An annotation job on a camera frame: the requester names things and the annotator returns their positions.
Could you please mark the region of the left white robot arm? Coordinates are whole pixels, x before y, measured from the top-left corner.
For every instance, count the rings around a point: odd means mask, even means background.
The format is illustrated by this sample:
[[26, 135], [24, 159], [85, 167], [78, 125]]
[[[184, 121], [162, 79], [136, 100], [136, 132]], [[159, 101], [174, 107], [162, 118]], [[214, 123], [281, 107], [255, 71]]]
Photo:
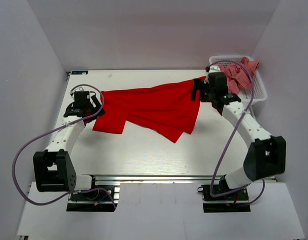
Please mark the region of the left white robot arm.
[[63, 129], [57, 131], [52, 142], [44, 151], [33, 156], [36, 186], [39, 192], [82, 191], [93, 200], [99, 195], [99, 186], [92, 176], [76, 174], [70, 154], [75, 142], [86, 125], [105, 113], [101, 103], [90, 91], [72, 94], [73, 102], [68, 105], [63, 118]]

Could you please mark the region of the red t-shirt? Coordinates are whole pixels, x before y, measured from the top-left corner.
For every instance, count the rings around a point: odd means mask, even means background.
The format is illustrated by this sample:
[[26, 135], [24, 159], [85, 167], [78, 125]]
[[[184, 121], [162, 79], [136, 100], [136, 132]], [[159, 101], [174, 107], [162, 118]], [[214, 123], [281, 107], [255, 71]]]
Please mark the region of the red t-shirt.
[[148, 88], [103, 91], [104, 115], [93, 130], [123, 133], [126, 122], [154, 130], [175, 143], [182, 133], [191, 134], [200, 101], [191, 99], [194, 80], [166, 83]]

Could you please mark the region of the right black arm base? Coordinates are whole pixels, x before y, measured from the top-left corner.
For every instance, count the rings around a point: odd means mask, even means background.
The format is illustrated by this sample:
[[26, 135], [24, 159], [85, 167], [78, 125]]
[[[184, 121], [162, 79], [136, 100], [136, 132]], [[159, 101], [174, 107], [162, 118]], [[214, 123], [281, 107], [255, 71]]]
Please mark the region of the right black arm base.
[[240, 187], [227, 195], [214, 197], [210, 195], [210, 186], [210, 184], [203, 184], [197, 188], [197, 192], [202, 195], [204, 213], [246, 213], [251, 211], [246, 187]]

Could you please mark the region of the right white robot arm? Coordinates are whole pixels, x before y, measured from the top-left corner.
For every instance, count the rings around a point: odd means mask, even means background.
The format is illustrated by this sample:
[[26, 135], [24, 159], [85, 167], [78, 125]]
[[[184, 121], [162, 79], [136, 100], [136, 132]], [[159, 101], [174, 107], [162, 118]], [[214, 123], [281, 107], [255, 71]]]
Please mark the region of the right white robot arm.
[[221, 177], [210, 185], [210, 196], [232, 199], [247, 185], [275, 175], [286, 169], [286, 140], [273, 136], [248, 113], [241, 99], [229, 93], [222, 72], [209, 73], [205, 79], [194, 79], [191, 100], [210, 102], [212, 107], [234, 127], [248, 147], [242, 167]]

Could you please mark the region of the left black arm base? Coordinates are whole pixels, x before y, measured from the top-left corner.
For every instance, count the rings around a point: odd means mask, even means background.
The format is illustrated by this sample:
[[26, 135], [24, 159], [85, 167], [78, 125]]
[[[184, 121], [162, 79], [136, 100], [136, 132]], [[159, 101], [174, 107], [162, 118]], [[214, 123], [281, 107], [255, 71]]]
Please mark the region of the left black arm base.
[[67, 212], [113, 213], [118, 205], [120, 182], [110, 177], [92, 177], [92, 190], [72, 194], [68, 198]]

